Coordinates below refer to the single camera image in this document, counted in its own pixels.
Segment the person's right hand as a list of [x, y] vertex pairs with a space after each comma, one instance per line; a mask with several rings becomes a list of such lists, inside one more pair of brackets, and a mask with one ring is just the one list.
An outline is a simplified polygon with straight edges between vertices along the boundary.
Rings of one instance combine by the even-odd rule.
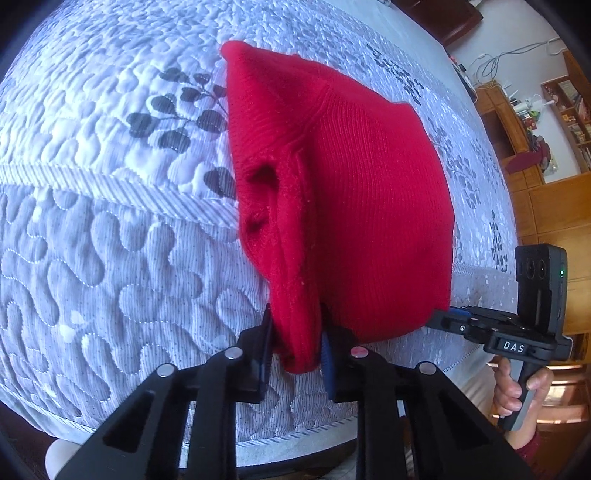
[[[511, 373], [511, 362], [502, 357], [494, 359], [495, 389], [493, 396], [494, 412], [500, 417], [507, 417], [514, 412], [524, 412], [520, 401], [521, 387], [513, 380]], [[533, 392], [534, 396], [529, 405], [528, 413], [523, 420], [522, 427], [515, 431], [506, 431], [504, 436], [508, 443], [518, 450], [525, 447], [534, 438], [537, 432], [537, 420], [546, 399], [554, 374], [548, 368], [542, 368], [530, 377], [527, 382], [527, 389]]]

